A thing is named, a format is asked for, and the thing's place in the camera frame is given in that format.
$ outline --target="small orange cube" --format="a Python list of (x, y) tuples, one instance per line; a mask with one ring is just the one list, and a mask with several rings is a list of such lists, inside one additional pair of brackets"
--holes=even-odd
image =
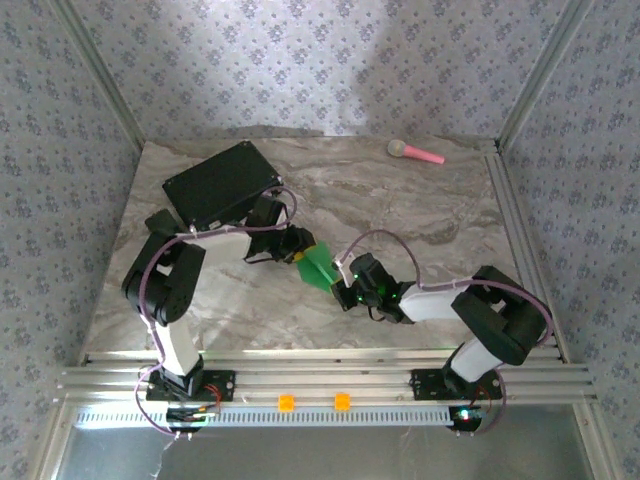
[(348, 393), (336, 393), (335, 408), (339, 412), (348, 412), (351, 409), (351, 396)]
[(293, 412), (295, 402), (293, 395), (280, 395), (278, 398), (278, 411), (281, 413)]

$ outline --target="patterned wallpaper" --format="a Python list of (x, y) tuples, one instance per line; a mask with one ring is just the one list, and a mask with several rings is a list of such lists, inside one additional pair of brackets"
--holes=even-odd
[(142, 130), (160, 141), (495, 137), (565, 3), (75, 2)]
[(77, 360), (138, 155), (45, 1), (0, 5), (0, 478)]
[(506, 158), (573, 359), (640, 478), (640, 4), (598, 4)]

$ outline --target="black electronics box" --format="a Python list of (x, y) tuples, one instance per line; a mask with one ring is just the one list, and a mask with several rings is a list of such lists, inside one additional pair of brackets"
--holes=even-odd
[(162, 188), (185, 225), (205, 231), (242, 220), (262, 192), (279, 185), (278, 172), (244, 141), (171, 177)]

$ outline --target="marble table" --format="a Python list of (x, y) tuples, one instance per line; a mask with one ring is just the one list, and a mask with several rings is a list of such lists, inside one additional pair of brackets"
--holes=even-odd
[[(146, 144), (85, 352), (152, 348), (142, 322), (120, 294), (148, 237), (144, 220), (170, 206), (161, 188), (167, 178), (238, 141)], [(413, 141), (447, 158), (444, 165), (434, 165), (390, 157), (383, 138), (252, 141), (297, 193), (294, 223), (312, 231), (334, 254), (358, 234), (386, 228), (408, 242), (426, 281), (462, 278), (485, 264), (517, 278), (482, 142)], [(414, 278), (409, 258), (393, 239), (370, 237), (357, 250), (365, 251), (396, 279)], [(206, 266), (182, 321), (189, 323), (198, 348), (208, 350), (451, 348), (469, 335), (459, 319), (393, 325), (371, 321), (364, 307), (343, 312), (331, 295), (303, 283), (295, 266), (274, 262)]]

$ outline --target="toy microphone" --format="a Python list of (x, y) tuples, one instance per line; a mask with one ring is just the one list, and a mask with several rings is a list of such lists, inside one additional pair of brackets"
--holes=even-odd
[(425, 162), (431, 163), (444, 163), (444, 157), (441, 155), (436, 155), (435, 153), (427, 152), (425, 150), (420, 150), (419, 148), (412, 147), (411, 145), (407, 145), (402, 140), (391, 140), (389, 142), (389, 146), (387, 147), (387, 152), (393, 155), (394, 157), (408, 157), (415, 158), (418, 160), (424, 160)]

